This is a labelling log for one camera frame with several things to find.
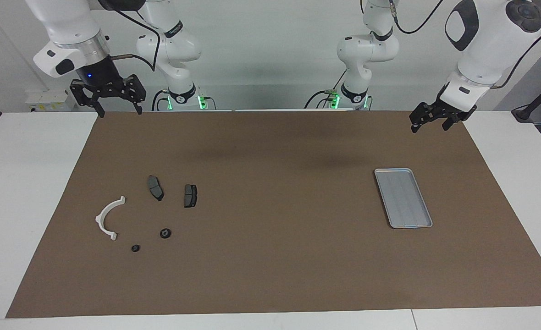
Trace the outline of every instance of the white arc-shaped part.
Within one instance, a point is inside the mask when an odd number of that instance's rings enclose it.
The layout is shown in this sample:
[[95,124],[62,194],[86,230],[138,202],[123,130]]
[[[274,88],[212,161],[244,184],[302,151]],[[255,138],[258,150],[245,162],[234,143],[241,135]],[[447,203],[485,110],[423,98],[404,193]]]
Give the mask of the white arc-shaped part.
[[105,234],[109,235],[112,241],[116,240],[116,237],[118,236],[118,234],[116,234],[113,231],[109,231],[109,230],[105,229],[105,227],[103,225],[103,221],[105,220],[105,216],[110,211],[112,211],[112,209],[114,209],[117,206],[123,205],[124,203],[126,203],[126,197],[122,196],[122,197],[120,197],[119,200],[113,201],[110,204],[108,204],[103,209],[103,211],[101,211],[101,213],[97,217],[95,217],[95,222],[99,225],[99,228],[101,229],[101,231],[105,232]]

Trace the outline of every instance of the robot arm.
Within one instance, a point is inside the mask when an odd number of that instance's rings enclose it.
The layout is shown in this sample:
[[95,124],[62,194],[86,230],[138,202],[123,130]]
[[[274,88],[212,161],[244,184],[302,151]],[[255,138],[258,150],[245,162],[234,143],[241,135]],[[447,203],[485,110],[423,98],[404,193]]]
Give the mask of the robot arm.
[[[34,16],[44,24],[50,42],[34,56],[36,65],[51,77],[76,71],[80,79],[71,91],[80,106],[105,114],[99,98],[120,97],[132,102],[138,114],[146,91],[136,77],[124,79],[110,57],[109,48],[86,0],[26,0]],[[90,91],[91,97],[84,93]]]
[[343,83],[338,86],[340,107],[363,107],[372,78],[367,64],[390,61],[399,52],[388,0],[367,0],[363,21],[371,30],[369,35],[349,36],[338,44],[338,57],[346,65]]
[[420,103],[409,118],[416,133],[446,118],[448,130],[476,110],[476,102],[541,37],[541,0],[462,0],[449,15],[446,35],[463,52],[437,100]]
[[[201,56],[201,44],[195,36],[185,31],[182,21],[170,0],[147,0],[140,9],[144,21],[160,33],[160,51],[156,67],[165,76],[167,94],[175,107],[199,105],[199,87],[193,83],[191,73],[183,62],[195,61]],[[138,52],[145,58],[154,55],[157,39],[140,36],[136,43]]]

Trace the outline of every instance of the small black ring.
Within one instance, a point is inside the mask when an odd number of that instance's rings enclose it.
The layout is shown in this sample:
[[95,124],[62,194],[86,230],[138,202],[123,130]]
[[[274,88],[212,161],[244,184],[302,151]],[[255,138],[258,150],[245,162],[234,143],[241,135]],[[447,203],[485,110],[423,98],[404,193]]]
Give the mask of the small black ring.
[[161,230],[161,238],[169,238],[171,236],[171,230],[169,228],[164,228]]

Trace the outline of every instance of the metal tray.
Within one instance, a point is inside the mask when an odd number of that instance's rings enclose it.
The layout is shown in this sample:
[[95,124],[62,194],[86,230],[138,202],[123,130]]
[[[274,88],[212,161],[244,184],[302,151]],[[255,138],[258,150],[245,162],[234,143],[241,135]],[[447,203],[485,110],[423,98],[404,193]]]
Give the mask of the metal tray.
[[377,169],[382,202],[393,228],[429,228],[432,226],[423,196],[410,169]]

